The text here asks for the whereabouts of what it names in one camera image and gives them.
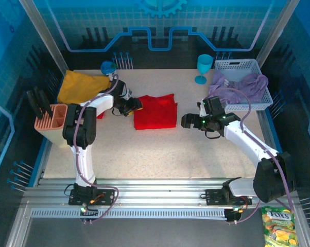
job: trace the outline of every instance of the metal pole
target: metal pole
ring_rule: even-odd
[[[275,27],[272,29],[271,34],[267,37],[265,44],[263,45],[262,49],[260,50],[256,58],[260,68],[265,63],[275,43],[281,36],[284,27],[287,25],[298,3],[299,3],[299,0],[289,0],[285,4],[284,8],[282,9],[281,14],[275,24]]]
[[[39,13],[36,5],[34,4],[33,0],[19,0],[22,7],[25,9],[28,17],[30,18],[31,22],[33,23],[36,31],[38,32],[39,36],[41,37],[42,41],[44,42],[46,48],[48,49],[49,53],[51,54],[53,60],[55,61],[56,65],[58,66],[59,70],[63,75],[66,74],[66,70],[68,70],[68,65],[64,60],[56,42],[54,41],[50,31],[48,30],[41,14]]]

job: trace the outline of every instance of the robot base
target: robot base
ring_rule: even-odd
[[[89,205],[90,201],[95,200],[98,196],[101,196],[100,199],[92,203],[92,206],[110,206],[114,202],[115,190],[97,189],[91,186],[83,187],[75,183],[69,196],[68,205],[82,205],[83,203]]]

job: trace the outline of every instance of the folded red towel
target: folded red towel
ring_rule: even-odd
[[[168,129],[177,125],[177,103],[174,94],[162,97],[142,96],[139,100],[143,108],[134,111],[136,130]]]

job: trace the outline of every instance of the yellow cloth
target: yellow cloth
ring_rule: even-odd
[[[67,70],[58,95],[58,103],[86,102],[97,96],[100,91],[109,88],[110,84],[107,76],[89,76]]]

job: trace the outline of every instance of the green chip bag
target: green chip bag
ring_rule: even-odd
[[[262,207],[265,247],[298,247],[295,217],[284,207]]]

